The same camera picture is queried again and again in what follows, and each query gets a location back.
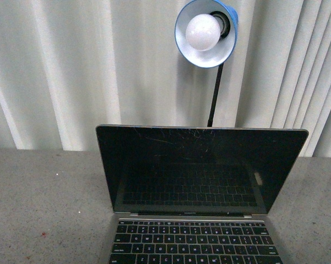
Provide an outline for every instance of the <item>laptop screen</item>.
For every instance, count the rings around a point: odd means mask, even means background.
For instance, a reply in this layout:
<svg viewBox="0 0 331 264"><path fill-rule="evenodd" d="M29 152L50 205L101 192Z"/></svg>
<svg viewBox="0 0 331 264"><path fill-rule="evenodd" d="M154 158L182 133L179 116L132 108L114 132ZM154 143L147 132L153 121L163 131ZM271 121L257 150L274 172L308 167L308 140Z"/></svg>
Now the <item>laptop screen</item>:
<svg viewBox="0 0 331 264"><path fill-rule="evenodd" d="M306 130L101 125L96 128L115 212L267 214Z"/></svg>

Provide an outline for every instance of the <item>blue lamp shade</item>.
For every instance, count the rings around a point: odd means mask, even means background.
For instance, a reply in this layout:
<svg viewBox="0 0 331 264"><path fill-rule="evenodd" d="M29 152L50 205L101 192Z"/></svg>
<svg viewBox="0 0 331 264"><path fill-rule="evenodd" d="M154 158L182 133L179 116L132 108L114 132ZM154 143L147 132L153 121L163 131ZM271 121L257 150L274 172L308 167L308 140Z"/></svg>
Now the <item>blue lamp shade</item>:
<svg viewBox="0 0 331 264"><path fill-rule="evenodd" d="M230 23L229 33L226 32L217 44L207 51L194 49L186 40L188 23L200 14L224 14ZM237 40L238 16L228 5L218 0L193 0L180 11L175 23L175 41L180 53L192 64L201 68L212 68L226 61L232 54Z"/></svg>

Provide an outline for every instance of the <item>gray countertop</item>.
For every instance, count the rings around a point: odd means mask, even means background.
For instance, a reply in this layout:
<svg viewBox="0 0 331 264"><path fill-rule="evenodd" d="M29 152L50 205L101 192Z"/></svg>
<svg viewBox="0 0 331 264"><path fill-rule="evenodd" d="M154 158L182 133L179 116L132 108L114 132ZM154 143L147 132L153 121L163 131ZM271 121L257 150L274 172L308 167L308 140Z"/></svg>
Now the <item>gray countertop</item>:
<svg viewBox="0 0 331 264"><path fill-rule="evenodd" d="M112 214L99 153L0 150L0 263L97 263ZM331 158L299 158L269 218L295 263L331 263Z"/></svg>

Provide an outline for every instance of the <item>lamp arm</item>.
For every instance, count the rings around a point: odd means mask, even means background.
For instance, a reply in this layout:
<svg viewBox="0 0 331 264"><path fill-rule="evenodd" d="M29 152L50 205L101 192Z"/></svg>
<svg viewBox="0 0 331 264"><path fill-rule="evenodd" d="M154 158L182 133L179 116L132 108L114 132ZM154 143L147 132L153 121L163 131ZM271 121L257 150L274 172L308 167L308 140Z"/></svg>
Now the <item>lamp arm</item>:
<svg viewBox="0 0 331 264"><path fill-rule="evenodd" d="M216 99L218 97L221 74L223 73L223 65L224 65L224 62L219 65L219 67L218 67L218 73L216 74L213 99L211 101L211 108L210 108L209 119L208 119L208 123L207 123L207 126L209 128L211 128L212 125L213 125L213 118L214 118L214 111L215 111Z"/></svg>

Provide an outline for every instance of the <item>desk lamp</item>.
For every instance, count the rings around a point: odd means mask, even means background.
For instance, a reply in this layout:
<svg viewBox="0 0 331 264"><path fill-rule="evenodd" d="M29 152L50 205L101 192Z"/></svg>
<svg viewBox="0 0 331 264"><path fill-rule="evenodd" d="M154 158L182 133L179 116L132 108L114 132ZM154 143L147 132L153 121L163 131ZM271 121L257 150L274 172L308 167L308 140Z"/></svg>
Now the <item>desk lamp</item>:
<svg viewBox="0 0 331 264"><path fill-rule="evenodd" d="M224 62L232 54L237 40L238 16L218 0L193 0L180 11L175 23L175 41L180 53L201 68L218 67L208 127L218 97Z"/></svg>

